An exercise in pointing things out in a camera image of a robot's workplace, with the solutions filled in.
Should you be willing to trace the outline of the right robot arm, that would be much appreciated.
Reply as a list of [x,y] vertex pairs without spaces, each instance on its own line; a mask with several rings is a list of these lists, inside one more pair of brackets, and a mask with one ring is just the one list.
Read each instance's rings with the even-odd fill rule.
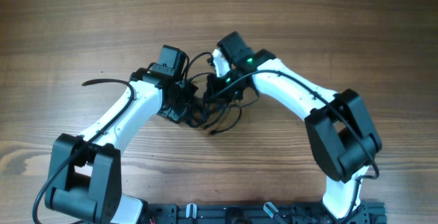
[[[380,175],[375,162],[382,141],[360,95],[323,88],[301,77],[273,53],[254,52],[238,32],[217,44],[209,63],[215,72],[208,79],[204,101],[242,99],[243,90],[268,95],[304,121],[311,152],[326,175],[321,202],[295,204],[281,216],[270,202],[264,212],[277,223],[386,223],[383,203],[359,197],[365,179]],[[374,174],[369,176],[369,168]]]

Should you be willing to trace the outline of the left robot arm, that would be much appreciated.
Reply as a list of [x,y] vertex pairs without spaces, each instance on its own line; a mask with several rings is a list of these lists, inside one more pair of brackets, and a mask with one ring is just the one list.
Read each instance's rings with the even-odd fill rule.
[[186,120],[196,90],[184,79],[189,63],[182,50],[163,46],[156,63],[121,82],[125,93],[98,121],[76,136],[61,134],[34,205],[79,223],[154,223],[145,200],[122,192],[121,156],[152,116]]

